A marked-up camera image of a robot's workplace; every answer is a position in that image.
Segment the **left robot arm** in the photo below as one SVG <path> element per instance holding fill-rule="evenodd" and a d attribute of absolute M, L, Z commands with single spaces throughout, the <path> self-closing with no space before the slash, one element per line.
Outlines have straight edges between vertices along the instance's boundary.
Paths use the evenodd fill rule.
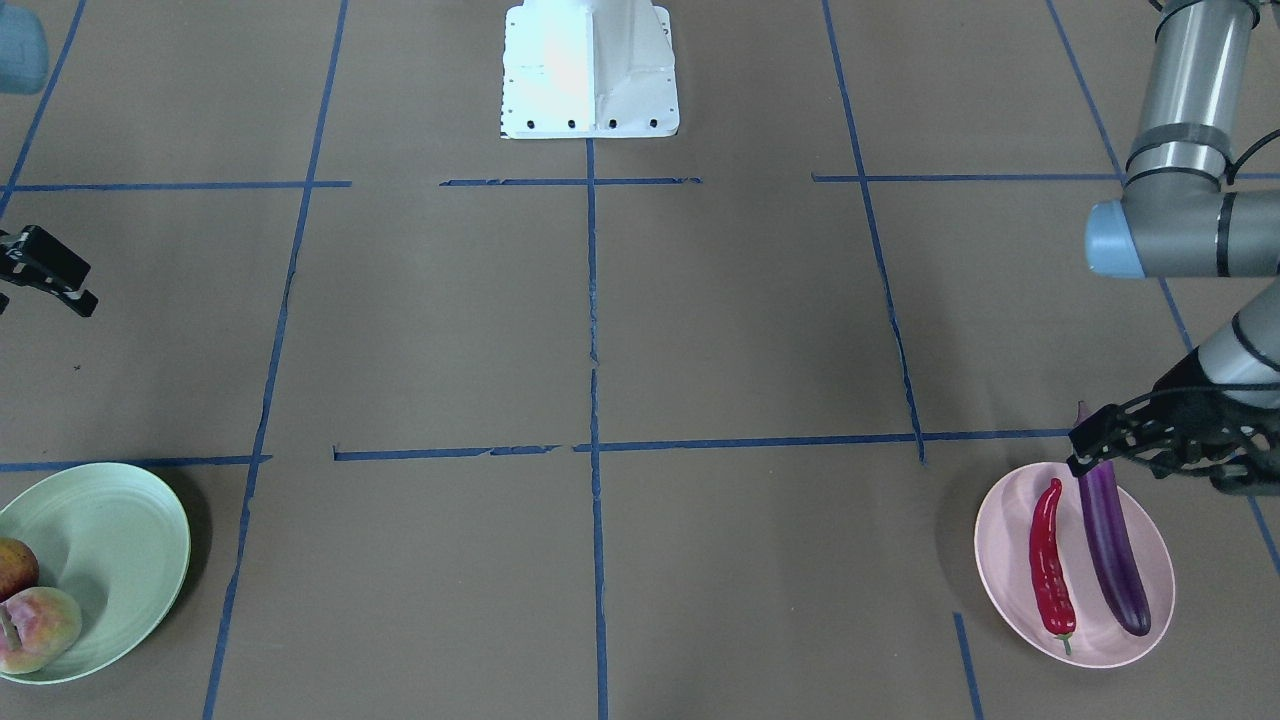
<path fill-rule="evenodd" d="M 1233 129 L 1257 1 L 1167 1 L 1120 199 L 1096 205 L 1105 277 L 1277 279 L 1277 191 L 1233 191 Z"/>

